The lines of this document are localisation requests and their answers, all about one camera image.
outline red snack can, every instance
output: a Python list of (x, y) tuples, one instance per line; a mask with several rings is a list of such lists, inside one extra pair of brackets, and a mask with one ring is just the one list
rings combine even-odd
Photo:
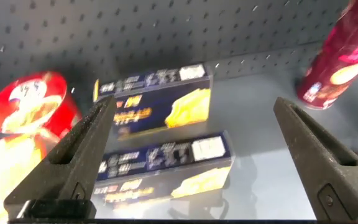
[(60, 140), (81, 113), (57, 72), (40, 72), (16, 80), (0, 92), (0, 132), (39, 133)]
[(351, 1), (297, 89), (314, 109), (326, 109), (358, 75), (358, 0)]

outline blue snack box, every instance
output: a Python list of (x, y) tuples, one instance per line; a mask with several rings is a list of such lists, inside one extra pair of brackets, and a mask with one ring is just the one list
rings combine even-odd
[(94, 85), (93, 100), (114, 95), (113, 129), (121, 139), (133, 133), (206, 121), (212, 75), (202, 64), (143, 72)]
[(92, 201), (114, 210), (220, 189), (233, 161), (225, 131), (107, 153)]

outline gray pegboard wall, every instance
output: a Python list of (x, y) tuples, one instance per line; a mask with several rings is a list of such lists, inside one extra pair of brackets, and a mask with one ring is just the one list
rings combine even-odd
[[(324, 40), (346, 4), (343, 0), (0, 0), (0, 90), (23, 75), (57, 70), (76, 87), (76, 94), (90, 99), (96, 78), (259, 52), (276, 52), (273, 59), (281, 49)], [(257, 57), (254, 63), (263, 66), (265, 60)], [(280, 67), (289, 61), (280, 60)], [(249, 67), (238, 74), (258, 69)], [(226, 72), (219, 76), (236, 76)], [(90, 105), (89, 100), (80, 106), (86, 110)]]

